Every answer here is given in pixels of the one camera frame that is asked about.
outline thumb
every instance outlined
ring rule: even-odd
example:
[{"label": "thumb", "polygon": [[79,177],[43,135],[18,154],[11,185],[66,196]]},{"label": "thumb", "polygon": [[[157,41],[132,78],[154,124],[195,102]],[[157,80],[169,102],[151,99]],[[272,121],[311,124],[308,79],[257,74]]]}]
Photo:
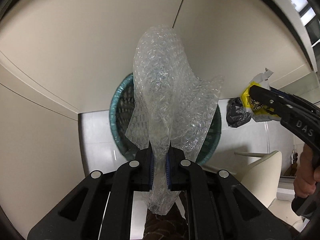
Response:
[{"label": "thumb", "polygon": [[315,169],[315,172],[313,173],[313,178],[315,181],[320,182],[320,167]]}]

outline black plastic bag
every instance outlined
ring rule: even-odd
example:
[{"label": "black plastic bag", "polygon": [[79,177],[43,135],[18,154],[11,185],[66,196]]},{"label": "black plastic bag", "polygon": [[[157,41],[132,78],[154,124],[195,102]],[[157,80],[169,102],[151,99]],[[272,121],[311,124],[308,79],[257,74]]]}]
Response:
[{"label": "black plastic bag", "polygon": [[228,126],[234,128],[251,120],[251,114],[245,111],[240,97],[234,98],[229,102],[226,119]]}]

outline human hand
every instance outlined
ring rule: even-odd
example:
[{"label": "human hand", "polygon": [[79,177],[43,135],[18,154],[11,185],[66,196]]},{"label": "human hand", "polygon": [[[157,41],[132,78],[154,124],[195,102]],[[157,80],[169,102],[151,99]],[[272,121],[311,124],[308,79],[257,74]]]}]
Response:
[{"label": "human hand", "polygon": [[300,167],[293,183],[296,195],[302,198],[312,195],[316,190],[316,182],[320,182],[320,167],[313,170],[312,156],[312,149],[305,144],[300,156]]}]

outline woven basket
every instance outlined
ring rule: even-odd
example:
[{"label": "woven basket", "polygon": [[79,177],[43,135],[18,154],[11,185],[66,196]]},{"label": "woven basket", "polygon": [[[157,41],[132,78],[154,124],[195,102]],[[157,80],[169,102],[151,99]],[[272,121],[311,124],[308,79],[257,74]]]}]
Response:
[{"label": "woven basket", "polygon": [[[134,110],[133,74],[128,75],[117,88],[110,105],[110,127],[113,139],[120,153],[128,160],[134,159],[139,150],[126,136],[133,110]],[[196,163],[205,164],[218,146],[221,135],[221,114],[219,106],[213,116],[207,136],[201,147]]]}]

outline bubble wrap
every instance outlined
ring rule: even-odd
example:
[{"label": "bubble wrap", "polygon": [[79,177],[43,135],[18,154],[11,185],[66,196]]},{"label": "bubble wrap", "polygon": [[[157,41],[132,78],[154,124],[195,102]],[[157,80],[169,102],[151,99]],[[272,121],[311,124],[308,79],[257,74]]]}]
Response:
[{"label": "bubble wrap", "polygon": [[153,189],[143,192],[148,208],[165,215],[180,192],[168,190],[165,157],[170,141],[195,161],[217,107],[222,77],[202,81],[192,72],[181,39],[167,26],[141,37],[133,64],[136,101],[126,136],[140,149],[151,141]]}]

